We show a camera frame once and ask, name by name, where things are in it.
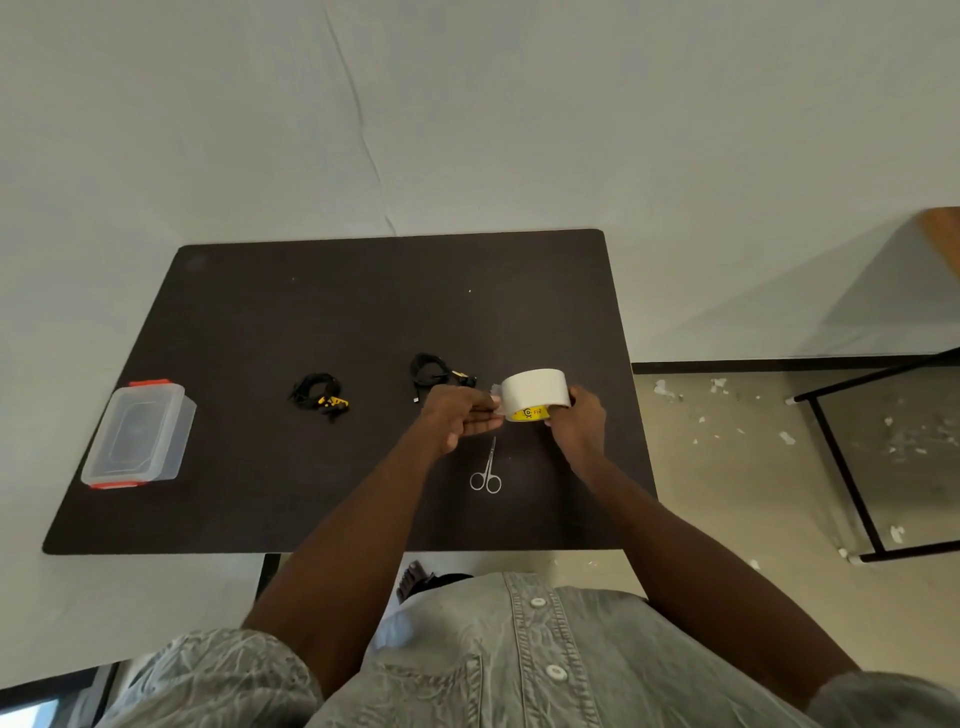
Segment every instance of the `white tape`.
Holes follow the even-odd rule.
[[[555,404],[570,406],[566,377],[559,369],[532,369],[508,376],[493,386],[492,393],[501,398],[497,414],[515,423],[546,420],[550,417],[547,407]]]

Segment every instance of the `hand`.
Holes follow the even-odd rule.
[[[494,415],[500,397],[472,387],[437,384],[430,390],[420,417],[434,424],[443,436],[441,454],[452,452],[463,435],[489,432],[503,425],[503,416]]]
[[[596,395],[578,385],[570,387],[570,401],[573,403],[569,407],[550,407],[546,424],[576,472],[585,457],[603,454],[607,410]]]

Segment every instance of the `yellow tape core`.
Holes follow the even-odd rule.
[[[531,423],[536,420],[547,420],[550,417],[549,411],[545,404],[540,404],[536,407],[527,407],[526,409],[518,409],[514,414],[510,416],[510,421],[515,423]]]

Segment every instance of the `white wall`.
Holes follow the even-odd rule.
[[[591,226],[634,361],[933,351],[958,98],[955,0],[9,0],[0,685],[249,604],[248,556],[39,555],[179,244]]]

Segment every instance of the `shirt pocket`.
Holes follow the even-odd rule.
[[[483,667],[479,657],[469,657],[456,669],[438,675],[374,664],[365,667],[349,687],[354,693],[348,699],[353,710],[337,710],[341,696],[334,693],[320,716],[330,710],[339,720],[364,726],[459,727],[481,723]]]

